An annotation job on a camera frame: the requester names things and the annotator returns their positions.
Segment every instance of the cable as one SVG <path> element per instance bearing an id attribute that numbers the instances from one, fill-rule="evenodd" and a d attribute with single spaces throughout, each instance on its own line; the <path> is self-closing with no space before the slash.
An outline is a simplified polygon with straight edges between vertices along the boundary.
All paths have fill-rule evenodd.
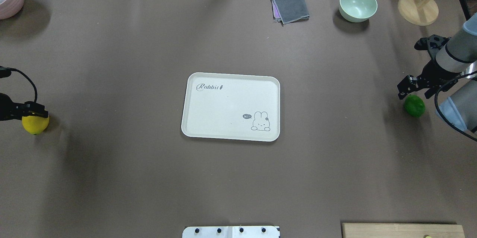
<path id="1" fill-rule="evenodd" d="M 35 91 L 35 100 L 34 102 L 36 103 L 36 99 L 38 98 L 38 92 L 36 90 L 36 86 L 35 84 L 33 83 L 33 81 L 31 81 L 31 79 L 25 75 L 25 73 L 23 73 L 22 71 L 19 71 L 17 68 L 0 68 L 0 70 L 10 70 L 10 71 L 13 71 L 13 72 L 18 72 L 20 73 L 22 76 L 24 76 L 29 82 L 30 84 L 33 86 L 33 90 Z"/>
<path id="2" fill-rule="evenodd" d="M 436 110 L 437 112 L 439 113 L 439 115 L 441 116 L 441 118 L 443 119 L 443 121 L 446 122 L 446 124 L 448 124 L 449 126 L 452 127 L 452 129 L 460 132 L 461 134 L 463 134 L 464 136 L 467 136 L 468 138 L 474 140 L 477 142 L 477 138 L 471 136 L 470 134 L 467 134 L 466 132 L 460 130 L 459 128 L 457 128 L 454 124 L 451 124 L 451 122 L 446 118 L 446 116 L 444 116 L 444 114 L 442 113 L 441 109 L 439 108 L 439 104 L 437 103 L 437 96 L 439 95 L 439 92 L 445 88 L 447 85 L 449 85 L 450 83 L 454 82 L 454 81 L 457 81 L 457 80 L 460 80 L 461 78 L 465 78 L 465 77 L 468 77 L 470 75 L 475 75 L 477 73 L 477 71 L 474 71 L 472 73 L 468 73 L 468 74 L 465 74 L 465 75 L 462 75 L 462 76 L 458 76 L 457 78 L 454 78 L 448 82 L 446 82 L 443 86 L 439 87 L 436 91 L 436 95 L 434 96 L 434 105 L 436 106 Z"/>

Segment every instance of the pink bowl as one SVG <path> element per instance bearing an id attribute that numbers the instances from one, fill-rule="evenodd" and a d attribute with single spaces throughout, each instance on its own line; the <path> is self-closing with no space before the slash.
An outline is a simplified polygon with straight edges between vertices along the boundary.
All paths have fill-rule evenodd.
<path id="1" fill-rule="evenodd" d="M 25 0 L 5 0 L 0 3 L 0 20 L 17 14 L 23 7 Z"/>

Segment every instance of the lemon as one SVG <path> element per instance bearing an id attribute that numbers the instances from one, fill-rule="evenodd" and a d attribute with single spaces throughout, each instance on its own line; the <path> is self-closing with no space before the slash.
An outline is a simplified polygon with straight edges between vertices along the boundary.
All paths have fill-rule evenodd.
<path id="1" fill-rule="evenodd" d="M 31 134 L 39 134 L 46 129 L 50 122 L 50 116 L 46 119 L 36 116 L 22 117 L 22 124 L 25 130 Z"/>
<path id="2" fill-rule="evenodd" d="M 413 117 L 421 117 L 426 110 L 423 100 L 417 95 L 409 95 L 404 101 L 404 109 Z"/>

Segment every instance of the wooden base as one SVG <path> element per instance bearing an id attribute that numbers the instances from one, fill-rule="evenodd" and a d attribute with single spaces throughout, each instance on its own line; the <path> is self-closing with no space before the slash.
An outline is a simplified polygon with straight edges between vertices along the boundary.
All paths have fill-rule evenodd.
<path id="1" fill-rule="evenodd" d="M 343 238 L 465 238 L 461 225 L 343 223 Z"/>
<path id="2" fill-rule="evenodd" d="M 397 8 L 399 13 L 411 24 L 429 25 L 437 20 L 439 7 L 434 0 L 430 0 L 423 7 L 418 8 L 417 4 L 421 0 L 399 0 Z"/>

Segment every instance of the white plastic bracket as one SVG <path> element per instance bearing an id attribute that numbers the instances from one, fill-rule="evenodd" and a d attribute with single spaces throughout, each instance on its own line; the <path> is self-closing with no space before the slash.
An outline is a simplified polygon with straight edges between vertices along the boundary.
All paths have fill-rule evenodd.
<path id="1" fill-rule="evenodd" d="M 191 226 L 182 238 L 280 238 L 279 226 Z"/>

